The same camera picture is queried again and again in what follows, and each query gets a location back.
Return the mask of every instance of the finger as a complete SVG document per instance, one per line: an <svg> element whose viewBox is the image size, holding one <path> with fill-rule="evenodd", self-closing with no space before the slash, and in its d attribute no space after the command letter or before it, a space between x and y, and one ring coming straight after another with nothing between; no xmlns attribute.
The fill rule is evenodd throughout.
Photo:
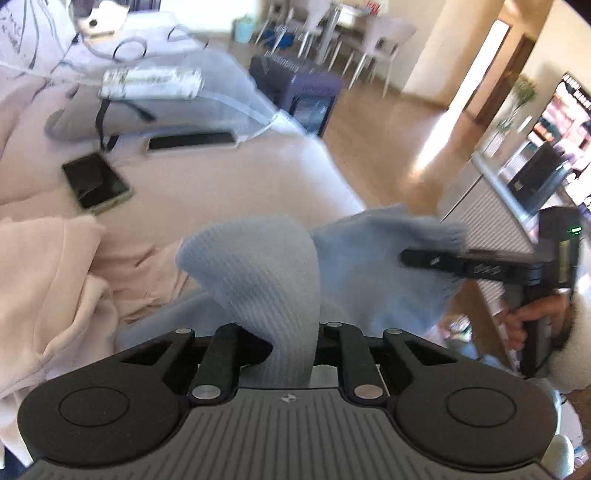
<svg viewBox="0 0 591 480"><path fill-rule="evenodd" d="M523 350L524 344L523 342L516 342L514 340L509 340L509 346L515 350L516 352L521 352Z"/></svg>
<svg viewBox="0 0 591 480"><path fill-rule="evenodd" d="M525 340L527 339L527 333L521 329L507 329L507 337L513 342L525 343Z"/></svg>
<svg viewBox="0 0 591 480"><path fill-rule="evenodd" d="M523 322L512 313L505 316L502 320L505 326L509 329L521 330L523 328Z"/></svg>
<svg viewBox="0 0 591 480"><path fill-rule="evenodd" d="M533 301L529 305L521 307L515 315L522 322L529 322L532 320L540 320L549 315L559 315L565 312L569 306L569 301L566 296L552 295Z"/></svg>

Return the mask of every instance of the smartphone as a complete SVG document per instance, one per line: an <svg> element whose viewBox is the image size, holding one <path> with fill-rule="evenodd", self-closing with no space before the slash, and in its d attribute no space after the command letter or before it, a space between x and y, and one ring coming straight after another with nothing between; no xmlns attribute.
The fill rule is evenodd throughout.
<svg viewBox="0 0 591 480"><path fill-rule="evenodd" d="M207 145L236 145L236 139L231 132L197 132L169 137L154 137L150 138L148 142L148 152Z"/></svg>
<svg viewBox="0 0 591 480"><path fill-rule="evenodd" d="M83 210L94 215L106 212L128 199L133 191L96 152L61 166Z"/></svg>

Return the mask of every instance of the chair leg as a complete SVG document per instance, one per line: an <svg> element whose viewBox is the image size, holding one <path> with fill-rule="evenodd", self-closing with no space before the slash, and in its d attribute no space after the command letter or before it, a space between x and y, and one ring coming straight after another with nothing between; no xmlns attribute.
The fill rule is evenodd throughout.
<svg viewBox="0 0 591 480"><path fill-rule="evenodd" d="M368 56L366 53L364 53L363 56L361 57L361 60L359 61L359 65L357 65L357 70L355 70L355 73L353 74L353 78L351 79L351 83L349 84L349 90L351 90L351 88L353 88L353 85L355 84L355 82L359 78L359 75L361 75L361 72L363 70L363 65L365 64L365 60L367 60L367 57Z"/></svg>
<svg viewBox="0 0 591 480"><path fill-rule="evenodd" d="M347 73L347 70L349 70L349 66L351 65L351 62L353 61L354 55L355 55L355 50L351 50L351 55L349 55L349 60L347 60L345 68L343 69L343 73L341 74L342 77L344 77L345 73Z"/></svg>
<svg viewBox="0 0 591 480"><path fill-rule="evenodd" d="M285 37L285 34L287 32L287 29L285 27L279 27L280 29L280 33L277 34L275 33L276 39L275 39L275 44L273 45L273 48L271 49L271 53L275 53L275 50L277 50L277 47L279 47L279 43L281 43L281 40L283 40L283 37Z"/></svg>
<svg viewBox="0 0 591 480"><path fill-rule="evenodd" d="M388 65L388 74L386 75L386 80L384 81L384 91L382 93L382 98L386 96L388 93L388 87L390 86L390 74L392 73L392 62Z"/></svg>
<svg viewBox="0 0 591 480"><path fill-rule="evenodd" d="M341 42L341 41L336 44L335 52L333 53L333 57L330 61L329 71L332 69L333 65L335 64L336 57L339 55L339 50L342 46L343 46L343 42Z"/></svg>
<svg viewBox="0 0 591 480"><path fill-rule="evenodd" d="M255 45L258 45L258 43L261 41L261 37L263 36L263 33L265 33L265 30L267 30L267 27L269 26L270 22L271 22L271 19L267 18L265 23L263 23L261 31L259 32L258 37L256 38Z"/></svg>
<svg viewBox="0 0 591 480"><path fill-rule="evenodd" d="M304 53L304 48L306 47L306 43L308 43L308 38L310 37L310 32L304 33L304 39L301 41L300 51L297 53L297 57L300 58Z"/></svg>
<svg viewBox="0 0 591 480"><path fill-rule="evenodd" d="M308 46L306 47L306 51L304 52L304 58L308 58L308 55L310 54L310 49L312 48L312 44L314 43L314 37L310 36L310 39L308 40Z"/></svg>

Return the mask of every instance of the tv screen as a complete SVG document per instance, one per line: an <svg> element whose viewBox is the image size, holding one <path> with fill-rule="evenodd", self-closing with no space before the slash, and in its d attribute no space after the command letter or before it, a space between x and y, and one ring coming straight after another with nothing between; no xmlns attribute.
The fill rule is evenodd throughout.
<svg viewBox="0 0 591 480"><path fill-rule="evenodd" d="M561 155L569 169L564 189L591 222L591 95L570 73L563 75L528 138L529 150L549 143Z"/></svg>

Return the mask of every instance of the dining chair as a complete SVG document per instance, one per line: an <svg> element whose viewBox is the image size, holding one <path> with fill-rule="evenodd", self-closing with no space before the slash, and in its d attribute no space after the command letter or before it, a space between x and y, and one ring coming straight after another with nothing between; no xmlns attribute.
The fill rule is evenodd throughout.
<svg viewBox="0 0 591 480"><path fill-rule="evenodd" d="M382 93L382 98L384 98L388 91L390 75L392 74L392 63L398 55L402 45L404 45L415 34L416 31L417 27L403 18L390 17L389 15L383 15L381 17L368 17L363 39L359 40L352 35L341 34L339 42L335 48L335 52L333 53L333 57L330 61L329 71L333 67L336 57L339 54L339 50L343 44L351 48L351 54L349 55L349 59L347 60L342 75L345 75L349 69L351 62L353 62L355 53L361 53L361 59L357 65L355 74L349 83L349 90L351 90L359 78L359 75L361 75L363 67L365 66L365 63L368 59L374 61L374 66L371 72L372 81L375 78L377 64L380 62L388 62L388 74L386 75L384 91Z"/></svg>
<svg viewBox="0 0 591 480"><path fill-rule="evenodd" d="M267 11L267 18L261 27L261 31L256 38L255 45L257 45L262 36L265 34L270 23L282 24L287 12L289 10L289 2L287 0L271 0L269 2L269 10Z"/></svg>
<svg viewBox="0 0 591 480"><path fill-rule="evenodd" d="M286 33L293 32L302 36L298 57L301 57L304 52L307 57L314 38L322 35L323 30L319 24L328 13L331 3L332 0L291 0L287 19L283 27L280 27L281 31L275 39L272 52L275 52ZM296 16L306 20L297 20Z"/></svg>

